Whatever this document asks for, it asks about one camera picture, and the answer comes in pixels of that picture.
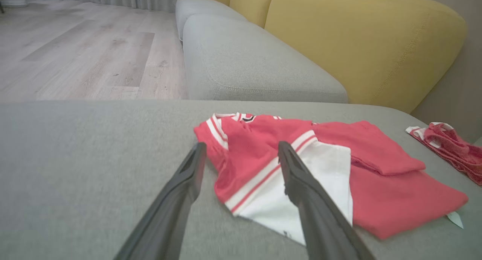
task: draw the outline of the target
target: clothing tag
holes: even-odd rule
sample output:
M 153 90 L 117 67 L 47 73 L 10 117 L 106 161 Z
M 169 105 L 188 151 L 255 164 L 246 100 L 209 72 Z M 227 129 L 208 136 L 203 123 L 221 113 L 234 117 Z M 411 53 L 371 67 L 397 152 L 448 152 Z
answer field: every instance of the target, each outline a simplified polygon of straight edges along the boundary
M 464 225 L 462 224 L 462 220 L 460 219 L 460 216 L 457 214 L 457 212 L 451 212 L 447 214 L 447 217 L 451 222 L 455 223 L 458 227 L 464 228 Z

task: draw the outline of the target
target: gray sofa seat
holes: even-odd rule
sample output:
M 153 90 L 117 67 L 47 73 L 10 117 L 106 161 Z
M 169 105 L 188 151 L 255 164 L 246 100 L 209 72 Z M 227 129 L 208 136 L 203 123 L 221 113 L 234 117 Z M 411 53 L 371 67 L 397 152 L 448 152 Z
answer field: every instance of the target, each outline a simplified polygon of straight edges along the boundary
M 113 259 L 196 142 L 212 113 L 271 114 L 378 126 L 427 173 L 466 193 L 465 229 L 442 217 L 380 241 L 355 227 L 378 260 L 480 260 L 482 189 L 405 133 L 426 127 L 395 109 L 338 103 L 166 101 L 0 105 L 0 255 L 3 260 Z M 206 163 L 181 260 L 307 259 L 298 243 L 232 217 Z
M 183 49 L 189 99 L 348 102 L 334 77 L 250 22 L 192 15 Z
M 221 15 L 235 20 L 247 21 L 240 13 L 215 0 L 177 0 L 176 23 L 181 41 L 183 40 L 186 20 L 189 16 L 195 14 Z

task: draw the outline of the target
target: wooden floor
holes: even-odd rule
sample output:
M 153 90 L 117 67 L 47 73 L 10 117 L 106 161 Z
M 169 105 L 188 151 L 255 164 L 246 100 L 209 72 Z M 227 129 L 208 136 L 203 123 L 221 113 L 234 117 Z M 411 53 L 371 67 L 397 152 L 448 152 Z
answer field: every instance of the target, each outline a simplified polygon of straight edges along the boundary
M 174 14 L 29 0 L 0 14 L 0 102 L 186 99 Z

